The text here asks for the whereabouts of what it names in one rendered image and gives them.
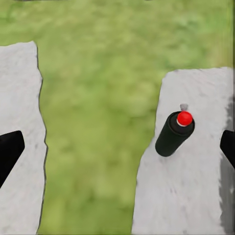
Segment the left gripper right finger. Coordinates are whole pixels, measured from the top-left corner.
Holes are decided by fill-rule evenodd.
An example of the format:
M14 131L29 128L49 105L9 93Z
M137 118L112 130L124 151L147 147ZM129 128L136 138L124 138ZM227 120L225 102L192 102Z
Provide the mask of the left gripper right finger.
M231 130L224 130L218 144L220 150L226 155L235 168L235 132Z

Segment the pesticide atomizer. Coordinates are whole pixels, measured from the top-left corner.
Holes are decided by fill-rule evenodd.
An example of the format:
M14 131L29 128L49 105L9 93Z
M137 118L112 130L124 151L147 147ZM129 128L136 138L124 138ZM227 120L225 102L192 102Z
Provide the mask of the pesticide atomizer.
M155 143L155 149L161 156L168 157L175 153L192 134L195 123L190 112L186 111L187 107L187 104L181 104L181 111L173 112L165 122Z

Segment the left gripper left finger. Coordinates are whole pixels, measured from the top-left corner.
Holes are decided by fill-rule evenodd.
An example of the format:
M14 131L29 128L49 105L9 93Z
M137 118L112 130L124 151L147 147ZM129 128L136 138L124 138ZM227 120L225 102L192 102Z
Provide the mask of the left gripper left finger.
M0 188L25 149L20 130L0 135Z

